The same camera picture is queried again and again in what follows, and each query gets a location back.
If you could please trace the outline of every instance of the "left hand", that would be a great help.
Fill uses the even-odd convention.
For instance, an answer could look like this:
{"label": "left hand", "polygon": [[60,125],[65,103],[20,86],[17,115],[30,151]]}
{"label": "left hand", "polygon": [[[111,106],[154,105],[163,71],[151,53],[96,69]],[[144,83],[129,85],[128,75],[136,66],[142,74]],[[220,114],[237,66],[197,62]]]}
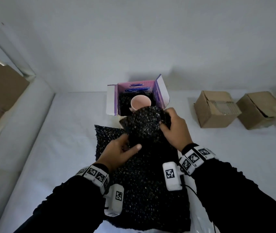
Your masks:
{"label": "left hand", "polygon": [[127,134],[122,134],[119,138],[110,141],[105,150],[95,163],[104,164],[109,172],[116,170],[119,166],[123,165],[130,157],[136,154],[142,145],[137,144],[126,152],[123,151],[123,147],[128,140]]}

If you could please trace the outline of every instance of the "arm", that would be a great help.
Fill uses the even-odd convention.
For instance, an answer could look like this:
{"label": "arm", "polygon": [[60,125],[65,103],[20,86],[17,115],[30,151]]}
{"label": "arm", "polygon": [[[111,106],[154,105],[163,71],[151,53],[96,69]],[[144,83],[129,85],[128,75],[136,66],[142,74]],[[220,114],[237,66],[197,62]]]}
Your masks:
{"label": "arm", "polygon": [[[136,154],[141,145],[123,152],[128,135],[111,141],[93,165],[109,173]],[[28,232],[94,232],[102,223],[105,199],[100,188],[83,176],[76,175],[54,188],[15,233]]]}
{"label": "arm", "polygon": [[[167,111],[171,128],[161,124],[161,129],[167,140],[185,155],[198,145],[192,142],[185,120],[173,108]],[[276,201],[229,163],[206,160],[191,176],[210,221],[221,233],[276,231]]]}

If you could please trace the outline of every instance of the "pink mug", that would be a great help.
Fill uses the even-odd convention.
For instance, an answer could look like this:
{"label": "pink mug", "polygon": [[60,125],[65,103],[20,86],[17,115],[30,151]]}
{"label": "pink mug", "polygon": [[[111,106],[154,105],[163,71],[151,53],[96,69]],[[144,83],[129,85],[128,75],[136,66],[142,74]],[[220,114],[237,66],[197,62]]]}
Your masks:
{"label": "pink mug", "polygon": [[151,106],[151,100],[145,95],[137,95],[131,99],[130,105],[131,108],[129,108],[129,110],[135,112],[142,107]]}

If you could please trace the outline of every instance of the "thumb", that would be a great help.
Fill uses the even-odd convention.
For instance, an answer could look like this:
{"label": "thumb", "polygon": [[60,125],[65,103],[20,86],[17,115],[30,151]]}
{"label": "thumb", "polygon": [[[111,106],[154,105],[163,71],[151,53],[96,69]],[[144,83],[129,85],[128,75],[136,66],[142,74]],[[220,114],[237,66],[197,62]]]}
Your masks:
{"label": "thumb", "polygon": [[129,160],[130,157],[132,157],[134,154],[138,153],[138,151],[141,150],[141,148],[142,148],[142,145],[137,144],[133,148],[122,153],[121,154],[122,162],[125,163],[127,160]]}
{"label": "thumb", "polygon": [[162,132],[164,133],[164,136],[167,136],[168,132],[170,132],[169,128],[165,124],[163,124],[163,123],[161,123],[159,125],[159,127],[162,130]]}

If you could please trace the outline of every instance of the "hand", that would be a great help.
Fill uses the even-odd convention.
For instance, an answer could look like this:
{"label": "hand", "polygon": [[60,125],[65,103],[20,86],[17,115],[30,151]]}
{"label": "hand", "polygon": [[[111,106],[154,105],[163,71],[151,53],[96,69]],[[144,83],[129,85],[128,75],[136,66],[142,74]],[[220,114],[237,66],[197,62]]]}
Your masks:
{"label": "hand", "polygon": [[130,157],[142,148],[142,145],[137,144],[130,150],[124,152],[123,147],[126,145],[127,140],[128,135],[123,134],[119,138],[110,141],[95,163],[104,164],[109,169],[109,172],[112,172],[119,166],[123,165]]}
{"label": "hand", "polygon": [[186,121],[177,115],[174,108],[168,108],[166,112],[170,115],[171,127],[169,129],[165,124],[161,123],[160,128],[167,141],[181,152],[186,145],[193,143],[188,126]]}

